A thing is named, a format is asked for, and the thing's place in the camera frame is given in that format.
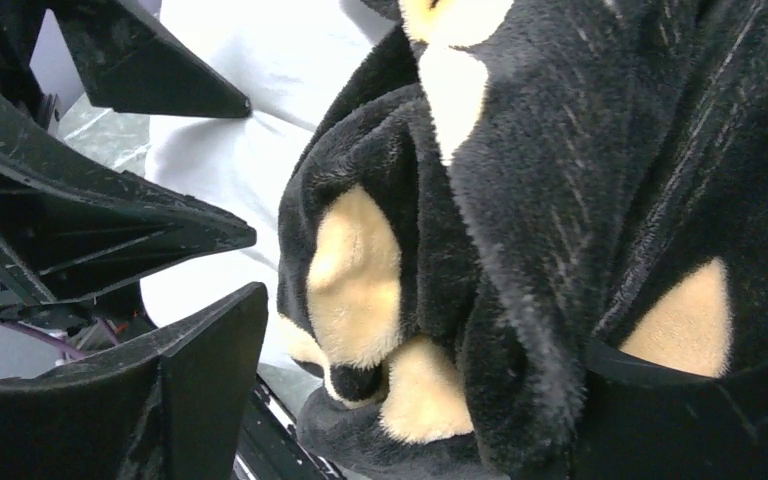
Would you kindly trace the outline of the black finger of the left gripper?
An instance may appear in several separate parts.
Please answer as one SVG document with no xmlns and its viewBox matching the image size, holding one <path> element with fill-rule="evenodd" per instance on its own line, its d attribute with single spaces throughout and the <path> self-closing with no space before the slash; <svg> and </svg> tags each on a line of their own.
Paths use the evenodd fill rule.
<svg viewBox="0 0 768 480">
<path fill-rule="evenodd" d="M 137 1 L 48 1 L 90 103 L 120 113 L 237 119 L 249 98 Z"/>
<path fill-rule="evenodd" d="M 0 94 L 0 278 L 24 302 L 74 302 L 252 246 L 244 220 L 73 150 Z"/>
</svg>

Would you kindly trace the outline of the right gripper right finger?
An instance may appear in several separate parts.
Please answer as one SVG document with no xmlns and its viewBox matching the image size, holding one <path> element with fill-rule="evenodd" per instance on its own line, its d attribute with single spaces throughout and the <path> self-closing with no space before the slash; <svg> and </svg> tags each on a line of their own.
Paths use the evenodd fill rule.
<svg viewBox="0 0 768 480">
<path fill-rule="evenodd" d="M 768 479 L 768 362 L 723 378 L 587 351 L 573 479 Z"/>
</svg>

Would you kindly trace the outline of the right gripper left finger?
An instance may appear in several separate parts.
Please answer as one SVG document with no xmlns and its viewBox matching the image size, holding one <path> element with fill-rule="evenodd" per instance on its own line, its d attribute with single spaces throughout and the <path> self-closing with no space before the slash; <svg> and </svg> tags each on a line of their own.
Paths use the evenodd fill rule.
<svg viewBox="0 0 768 480">
<path fill-rule="evenodd" d="M 267 323 L 250 283 L 32 379 L 0 380 L 0 479 L 228 479 Z"/>
</svg>

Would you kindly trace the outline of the white pillow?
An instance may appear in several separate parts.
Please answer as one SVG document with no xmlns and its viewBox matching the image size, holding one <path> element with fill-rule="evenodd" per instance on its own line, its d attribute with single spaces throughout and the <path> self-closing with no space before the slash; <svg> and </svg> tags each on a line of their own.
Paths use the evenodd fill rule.
<svg viewBox="0 0 768 480">
<path fill-rule="evenodd" d="M 258 281 L 274 290 L 278 205 L 315 128 L 392 22 L 359 1 L 163 3 L 162 23 L 246 94 L 245 119 L 155 116 L 147 178 L 214 204 L 257 232 L 248 249 L 193 259 L 143 279 L 151 320 L 166 326 Z"/>
</svg>

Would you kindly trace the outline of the black pillowcase with beige flowers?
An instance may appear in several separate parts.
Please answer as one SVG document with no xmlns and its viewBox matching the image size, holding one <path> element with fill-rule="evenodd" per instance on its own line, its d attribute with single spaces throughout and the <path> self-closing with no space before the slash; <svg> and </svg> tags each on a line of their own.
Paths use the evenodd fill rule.
<svg viewBox="0 0 768 480">
<path fill-rule="evenodd" d="M 587 351 L 768 362 L 768 1 L 374 1 L 279 206 L 309 452 L 573 479 Z"/>
</svg>

